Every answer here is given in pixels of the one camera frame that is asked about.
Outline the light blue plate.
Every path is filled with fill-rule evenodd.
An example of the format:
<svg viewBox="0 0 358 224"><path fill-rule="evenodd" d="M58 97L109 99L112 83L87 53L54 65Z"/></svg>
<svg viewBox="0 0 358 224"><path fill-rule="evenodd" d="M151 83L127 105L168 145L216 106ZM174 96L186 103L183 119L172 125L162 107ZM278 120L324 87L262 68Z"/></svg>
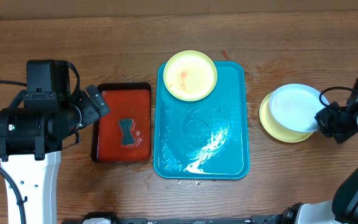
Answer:
<svg viewBox="0 0 358 224"><path fill-rule="evenodd" d="M312 133L319 129L315 116L325 108L320 92L308 85L292 83L277 88L269 99L275 120L287 129Z"/></svg>

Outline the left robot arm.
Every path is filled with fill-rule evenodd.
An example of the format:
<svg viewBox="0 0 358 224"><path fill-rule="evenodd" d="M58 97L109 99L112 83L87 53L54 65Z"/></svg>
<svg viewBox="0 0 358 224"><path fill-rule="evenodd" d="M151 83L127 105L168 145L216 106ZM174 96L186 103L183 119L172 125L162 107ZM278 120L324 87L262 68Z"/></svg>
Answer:
<svg viewBox="0 0 358 224"><path fill-rule="evenodd" d="M0 170L6 177L9 223L56 223L63 140L109 113L94 85L26 88L0 111Z"/></svg>

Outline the dark green sponge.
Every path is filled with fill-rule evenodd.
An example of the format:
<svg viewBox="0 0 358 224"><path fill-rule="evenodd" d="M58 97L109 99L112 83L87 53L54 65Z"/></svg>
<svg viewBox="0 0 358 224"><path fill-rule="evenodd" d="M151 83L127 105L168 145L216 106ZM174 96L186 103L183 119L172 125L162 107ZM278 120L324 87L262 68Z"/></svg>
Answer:
<svg viewBox="0 0 358 224"><path fill-rule="evenodd" d="M119 127L122 133L121 146L130 147L135 144L135 139L132 134L134 127L134 120L130 118L124 118L119 120Z"/></svg>

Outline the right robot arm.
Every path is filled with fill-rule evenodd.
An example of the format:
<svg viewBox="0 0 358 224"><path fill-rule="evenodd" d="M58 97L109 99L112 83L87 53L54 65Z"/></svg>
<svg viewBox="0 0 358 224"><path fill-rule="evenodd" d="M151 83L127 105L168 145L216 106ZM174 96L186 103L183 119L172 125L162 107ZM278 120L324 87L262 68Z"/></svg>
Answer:
<svg viewBox="0 0 358 224"><path fill-rule="evenodd" d="M315 120L320 131L338 143L358 133L358 97L345 107L331 103ZM358 223L358 168L340 185L334 198L317 204L297 203L267 223Z"/></svg>

